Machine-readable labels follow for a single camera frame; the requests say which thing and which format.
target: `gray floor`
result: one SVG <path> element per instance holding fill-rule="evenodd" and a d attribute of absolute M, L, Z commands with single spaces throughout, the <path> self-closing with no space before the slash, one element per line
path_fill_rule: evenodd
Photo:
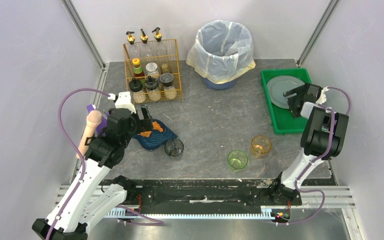
<path fill-rule="evenodd" d="M 182 159 L 171 160 L 161 147 L 147 151 L 132 139 L 122 162 L 106 179 L 119 175 L 131 179 L 197 179 L 197 178 L 275 178 L 289 167 L 300 151 L 300 134 L 275 135 L 261 86 L 263 69 L 296 67 L 293 59 L 256 60 L 256 67 L 238 79 L 235 87 L 226 90 L 207 89 L 195 70 L 180 62 L 183 102 L 180 100 L 148 103 L 154 119 L 163 121 L 184 143 Z M 111 62 L 104 91 L 126 91 L 123 62 Z M 108 110 L 113 103 L 102 98 L 99 108 Z M 272 141 L 270 155 L 253 159 L 234 171 L 227 163 L 231 150 L 250 152 L 251 139 L 266 135 Z M 310 178 L 329 178 L 328 165 L 323 163 Z"/>
<path fill-rule="evenodd" d="M 314 210 L 293 209 L 291 221 Z M 267 220 L 163 219 L 164 226 L 124 226 L 116 219 L 103 219 L 90 233 L 90 240 L 350 240 L 341 209 L 323 209 L 314 219 L 289 226 Z M 136 219 L 135 222 L 148 222 Z"/>

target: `glass cup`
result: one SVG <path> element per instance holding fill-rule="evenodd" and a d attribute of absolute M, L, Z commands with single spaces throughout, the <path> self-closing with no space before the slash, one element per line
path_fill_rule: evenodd
<path fill-rule="evenodd" d="M 165 153 L 173 160 L 180 160 L 185 146 L 178 138 L 168 140 L 164 145 Z"/>
<path fill-rule="evenodd" d="M 244 151 L 235 149 L 227 156 L 227 162 L 236 170 L 243 169 L 248 164 L 248 156 Z"/>
<path fill-rule="evenodd" d="M 272 149 L 272 142 L 267 136 L 258 135 L 251 141 L 251 155 L 256 159 L 263 158 Z"/>

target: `trash bag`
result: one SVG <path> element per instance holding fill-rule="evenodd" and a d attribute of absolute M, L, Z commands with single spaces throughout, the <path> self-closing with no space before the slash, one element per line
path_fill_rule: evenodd
<path fill-rule="evenodd" d="M 215 20 L 196 34 L 186 63 L 215 84 L 230 82 L 255 67 L 254 44 L 242 24 Z"/>

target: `wire rack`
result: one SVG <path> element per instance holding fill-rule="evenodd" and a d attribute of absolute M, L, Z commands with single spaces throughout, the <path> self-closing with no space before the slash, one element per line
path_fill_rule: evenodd
<path fill-rule="evenodd" d="M 161 50 L 161 44 L 164 46 L 164 51 Z M 143 83 L 148 76 L 148 72 L 146 71 L 146 65 L 148 63 L 156 63 L 158 65 L 159 74 L 152 75 L 153 78 L 158 79 L 161 74 L 164 73 L 162 69 L 163 64 L 167 64 L 169 68 L 169 72 L 174 76 L 174 87 L 176 88 L 176 97 L 173 99 L 169 99 L 164 94 L 164 89 L 160 89 L 159 93 L 161 98 L 157 101 L 152 101 L 150 99 L 149 93 L 146 91 L 145 86 L 143 87 L 143 91 L 145 92 L 146 99 L 141 103 L 149 103 L 149 102 L 159 102 L 165 100 L 178 100 L 180 99 L 183 102 L 183 93 L 182 93 L 182 81 L 180 76 L 180 68 L 179 68 L 179 52 L 178 52 L 178 43 L 176 39 L 165 39 L 161 42 L 157 41 L 148 41 L 147 44 L 142 42 L 136 42 L 134 45 L 129 43 L 125 43 L 123 45 L 124 48 L 124 67 L 126 72 L 126 88 L 129 89 L 129 83 L 132 81 L 134 77 L 134 66 L 132 63 L 133 59 L 140 60 L 140 66 L 145 74 L 145 77 L 136 77 L 136 79 L 141 80 Z M 151 57 L 144 57 L 144 52 L 150 51 Z M 133 93 L 133 95 L 140 95 L 143 93 Z"/>

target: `green tray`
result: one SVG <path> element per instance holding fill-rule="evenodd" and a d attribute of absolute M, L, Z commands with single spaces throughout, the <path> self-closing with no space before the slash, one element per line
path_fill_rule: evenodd
<path fill-rule="evenodd" d="M 309 73 L 305 68 L 288 68 L 288 69 L 267 69 L 261 71 L 261 85 L 264 88 L 267 98 L 268 109 L 270 110 L 271 119 L 275 134 L 301 134 L 307 124 L 307 119 L 300 116 L 293 118 L 289 109 L 278 107 L 272 103 L 270 99 L 267 83 L 277 76 L 292 76 L 300 79 L 304 83 L 311 83 Z"/>

